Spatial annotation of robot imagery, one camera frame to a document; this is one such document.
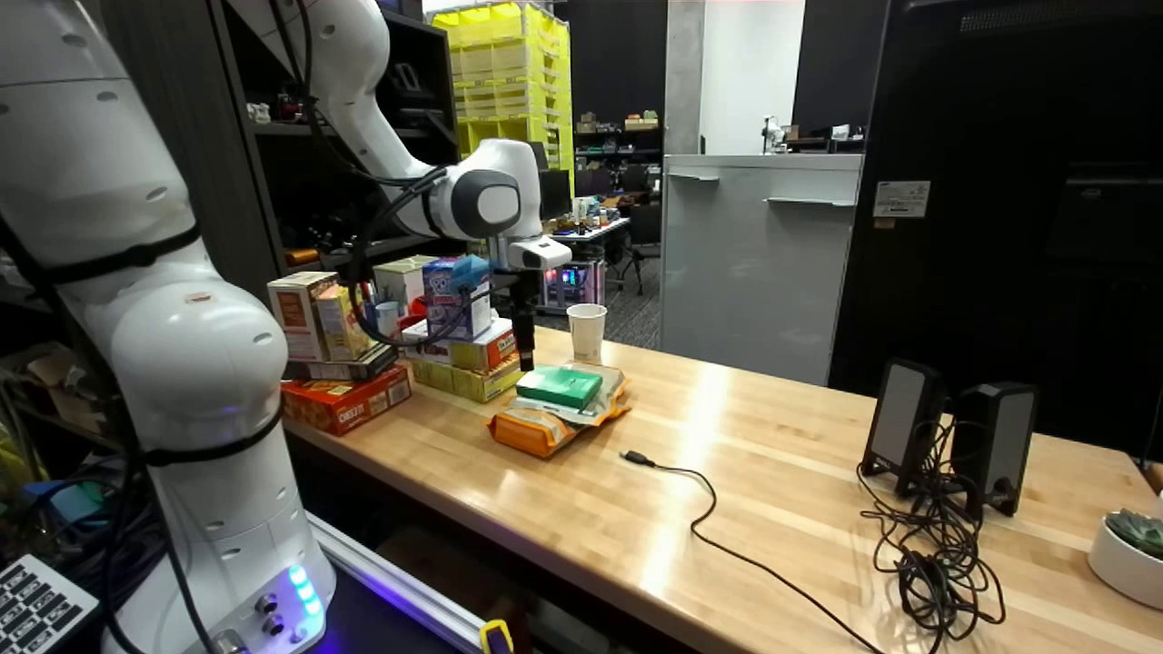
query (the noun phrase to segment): wooden table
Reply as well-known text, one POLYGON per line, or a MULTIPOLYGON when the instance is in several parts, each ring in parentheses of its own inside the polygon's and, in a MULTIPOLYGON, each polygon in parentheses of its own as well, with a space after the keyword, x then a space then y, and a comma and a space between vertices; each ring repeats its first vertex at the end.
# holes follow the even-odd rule
MULTIPOLYGON (((538 360, 566 360, 538 329, 538 360)), ((491 408, 420 389, 369 429, 296 436, 697 652, 863 652, 767 573, 687 533, 704 492, 626 466, 621 452, 702 468, 720 488, 704 533, 777 566, 889 652, 926 652, 870 566, 876 524, 853 480, 874 401, 717 365, 606 344, 635 408, 553 462, 491 442, 491 408)), ((950 652, 1163 652, 1163 613, 1104 587, 1087 550, 1109 508, 1151 508, 1120 452, 1036 436, 1015 520, 989 515, 983 556, 1011 621, 950 652)))

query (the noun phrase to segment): monitor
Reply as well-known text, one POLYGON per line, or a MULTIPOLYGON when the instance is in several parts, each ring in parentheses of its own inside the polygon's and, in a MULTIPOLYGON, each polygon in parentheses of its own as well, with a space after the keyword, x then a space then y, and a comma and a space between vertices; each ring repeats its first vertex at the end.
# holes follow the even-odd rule
POLYGON ((896 355, 1141 452, 1163 389, 1163 5, 896 0, 833 386, 896 355))

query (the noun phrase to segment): yellow crate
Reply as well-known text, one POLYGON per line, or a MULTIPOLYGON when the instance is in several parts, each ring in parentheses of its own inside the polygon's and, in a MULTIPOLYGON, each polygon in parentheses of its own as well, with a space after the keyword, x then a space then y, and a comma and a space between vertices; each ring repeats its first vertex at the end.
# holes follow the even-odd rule
POLYGON ((541 142, 575 173, 571 29, 532 5, 486 5, 434 19, 452 42, 457 147, 541 142))

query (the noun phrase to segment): cup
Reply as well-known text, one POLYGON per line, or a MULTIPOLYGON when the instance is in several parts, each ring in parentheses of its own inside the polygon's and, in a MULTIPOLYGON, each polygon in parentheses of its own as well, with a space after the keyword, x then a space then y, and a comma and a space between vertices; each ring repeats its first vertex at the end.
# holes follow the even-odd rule
POLYGON ((606 338, 606 310, 603 304, 571 304, 571 334, 575 334, 575 360, 578 365, 603 365, 603 338, 606 338))

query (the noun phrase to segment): snack box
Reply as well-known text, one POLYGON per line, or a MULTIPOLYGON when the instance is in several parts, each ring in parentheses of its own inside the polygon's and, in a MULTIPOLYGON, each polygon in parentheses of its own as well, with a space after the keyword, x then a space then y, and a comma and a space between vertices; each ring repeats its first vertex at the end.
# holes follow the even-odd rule
POLYGON ((266 283, 270 310, 288 334, 288 355, 303 365, 324 365, 324 334, 313 299, 335 283, 335 271, 296 271, 266 283))
POLYGON ((435 258, 425 267, 431 338, 473 343, 495 328, 491 267, 483 258, 435 258))
POLYGON ((512 353, 512 321, 495 321, 495 328, 473 343, 449 343, 449 360, 478 373, 503 368, 512 353))
POLYGON ((399 360, 385 373, 349 383, 285 383, 285 414, 293 423, 347 436, 410 396, 410 368, 399 360))
POLYGON ((313 294, 322 338, 329 344, 329 365, 358 365, 370 338, 363 334, 349 286, 331 283, 313 294))
POLYGON ((563 452, 578 429, 551 414, 545 408, 509 403, 491 423, 486 434, 512 452, 553 459, 563 452))
POLYGON ((478 403, 486 403, 519 383, 515 355, 509 355, 503 368, 495 368, 486 373, 457 371, 449 365, 449 355, 421 355, 421 353, 404 353, 404 355, 414 368, 420 386, 456 391, 456 396, 478 401, 478 403))
POLYGON ((309 383, 370 383, 379 379, 381 371, 388 371, 392 365, 399 360, 399 350, 397 344, 376 344, 369 350, 360 360, 354 365, 303 365, 303 360, 293 360, 288 365, 288 379, 309 379, 309 383))
POLYGON ((376 299, 399 302, 399 304, 425 299, 425 267, 431 263, 434 258, 420 256, 420 258, 397 258, 397 263, 376 267, 376 299))

